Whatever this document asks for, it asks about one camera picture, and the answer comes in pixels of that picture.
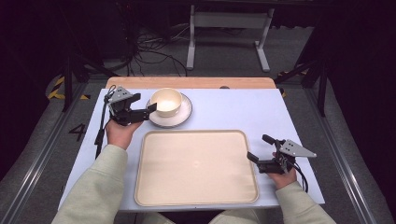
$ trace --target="saucer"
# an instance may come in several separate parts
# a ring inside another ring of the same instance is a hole
[[[181,106],[173,117],[160,117],[156,111],[154,111],[149,115],[149,120],[151,120],[154,125],[161,128],[174,128],[186,121],[191,115],[192,103],[189,97],[185,94],[181,93],[181,95],[183,97],[181,100]]]

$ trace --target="light green sleeve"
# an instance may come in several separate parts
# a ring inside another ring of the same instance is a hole
[[[290,223],[335,223],[334,220],[315,203],[296,181],[276,191],[282,208],[283,221]]]
[[[113,223],[127,160],[124,149],[107,145],[70,190],[52,223]]]

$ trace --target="table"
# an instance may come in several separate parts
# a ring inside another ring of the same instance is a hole
[[[113,77],[107,82],[106,86],[110,87],[112,85],[122,85],[132,93],[140,92],[142,94],[141,100],[133,104],[136,108],[146,106],[150,95],[160,87],[178,88],[191,99],[194,108],[191,117],[178,126],[178,130],[241,130],[247,135],[249,150],[262,160],[271,159],[272,151],[275,150],[273,146],[265,144],[261,140],[263,133],[269,134],[274,138],[291,139],[301,144],[281,94],[279,90],[275,89],[274,82],[272,82],[270,78]],[[232,87],[233,89],[218,89],[219,86],[224,85]],[[93,143],[99,129],[99,121],[103,107],[102,99],[107,92],[107,89],[103,89],[99,95],[98,102],[92,113],[90,125],[82,142],[73,170],[67,181],[61,204],[79,176],[94,162],[96,146]],[[208,108],[212,109],[210,114],[206,113]],[[224,113],[224,108],[227,108],[228,113]],[[163,212],[278,206],[273,181],[267,175],[259,174],[257,167],[255,167],[255,175],[260,195],[259,199],[254,203],[151,207],[138,205],[134,200],[134,188],[140,157],[140,147],[143,136],[151,130],[161,130],[161,128],[154,126],[150,121],[145,121],[134,133],[134,141],[127,149],[130,156],[128,157],[128,167],[124,177],[125,191],[124,199],[120,206],[121,211]],[[297,158],[297,162],[303,169],[308,180],[310,196],[315,202],[324,203],[320,188],[318,187],[318,182],[308,159]]]

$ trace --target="cup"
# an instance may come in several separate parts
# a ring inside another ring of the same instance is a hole
[[[182,95],[179,91],[172,88],[159,89],[152,94],[150,103],[157,103],[156,113],[160,117],[173,117],[180,109]]]

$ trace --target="white table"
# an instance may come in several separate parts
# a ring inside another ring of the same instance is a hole
[[[132,108],[143,108],[149,97],[157,89],[134,89],[131,93],[140,92],[142,98],[132,104]],[[277,89],[255,90],[216,90],[216,89],[179,89],[188,96],[192,102],[190,118],[174,128],[174,130],[241,130],[247,135],[249,150],[261,160],[271,160],[275,147],[262,141],[262,135],[268,134],[277,139],[291,139],[301,144],[299,136],[290,119],[289,112]],[[108,89],[103,89],[99,95],[95,109],[92,113],[88,130],[76,158],[73,170],[64,190],[65,196],[75,184],[81,174],[94,162],[96,146],[94,140],[99,130],[100,118],[103,108],[104,95]],[[148,212],[148,211],[182,211],[182,210],[208,210],[208,209],[233,209],[233,208],[264,208],[277,206],[275,185],[266,174],[259,174],[255,166],[255,175],[258,180],[259,198],[254,203],[236,204],[210,204],[210,205],[183,205],[183,206],[140,206],[134,200],[135,181],[138,171],[140,148],[143,136],[151,130],[160,130],[149,120],[134,133],[132,144],[128,147],[128,167],[125,174],[125,191],[120,206],[121,211]],[[297,158],[308,184],[309,195],[316,203],[324,203],[323,196],[314,176],[313,170],[306,158]]]

